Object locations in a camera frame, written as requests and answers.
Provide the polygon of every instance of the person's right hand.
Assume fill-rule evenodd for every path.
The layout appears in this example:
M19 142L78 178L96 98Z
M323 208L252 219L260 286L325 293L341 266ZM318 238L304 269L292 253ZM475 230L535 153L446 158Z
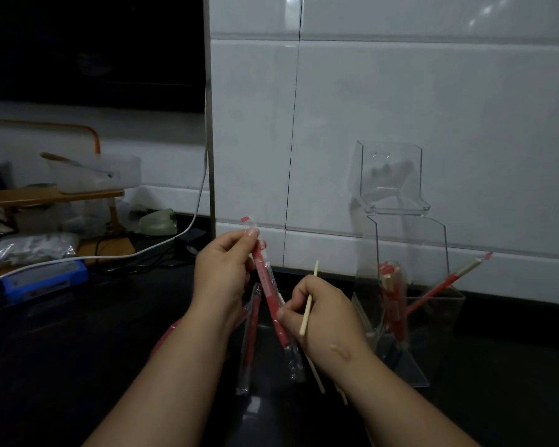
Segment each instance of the person's right hand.
M304 337L299 335L308 295L313 297L309 323ZM338 384L359 364L373 355L354 306L343 292L321 278L302 279L292 299L278 311L278 320L291 332L308 356Z

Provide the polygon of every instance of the wall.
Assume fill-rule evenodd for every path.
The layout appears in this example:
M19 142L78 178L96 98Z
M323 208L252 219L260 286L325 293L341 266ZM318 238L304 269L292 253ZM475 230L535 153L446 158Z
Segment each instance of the wall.
M126 190L128 202L194 212L205 144L201 114L0 102L0 118L91 126L99 134L103 153L129 153L142 159L143 185ZM0 125L0 164L10 168L14 186L51 182L49 169L39 157L42 151L92 152L93 141L89 133L74 130ZM199 207L203 215L209 215L208 183L206 179Z
M559 0L210 0L210 19L218 233L249 214L273 264L354 274L349 150L414 143L451 268L496 252L459 287L559 303Z

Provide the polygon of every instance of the person's left hand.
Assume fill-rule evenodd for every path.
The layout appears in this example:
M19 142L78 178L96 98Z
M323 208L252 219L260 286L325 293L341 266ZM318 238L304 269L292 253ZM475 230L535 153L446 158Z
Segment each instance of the person's left hand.
M249 254L259 230L224 233L197 255L191 308L213 316L228 334L241 315L241 297L254 270Z

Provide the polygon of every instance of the white plastic container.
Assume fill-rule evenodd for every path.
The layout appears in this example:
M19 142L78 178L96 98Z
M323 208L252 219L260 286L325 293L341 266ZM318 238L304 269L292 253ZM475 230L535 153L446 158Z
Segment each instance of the white plastic container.
M62 193L133 188L141 184L141 159L130 154L95 154L70 161L46 161Z

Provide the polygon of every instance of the hand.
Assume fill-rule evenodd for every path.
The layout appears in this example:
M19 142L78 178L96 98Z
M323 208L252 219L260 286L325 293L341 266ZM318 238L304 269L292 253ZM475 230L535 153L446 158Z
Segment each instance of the hand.
M240 317L244 286L254 270L248 255L258 237L254 228L224 233L197 255L191 309L213 317L227 334Z
M313 297L304 337L299 335L303 316L297 310ZM302 279L292 299L278 311L278 320L302 345L305 352L331 379L343 385L360 359L373 356L354 306L343 292L321 278Z

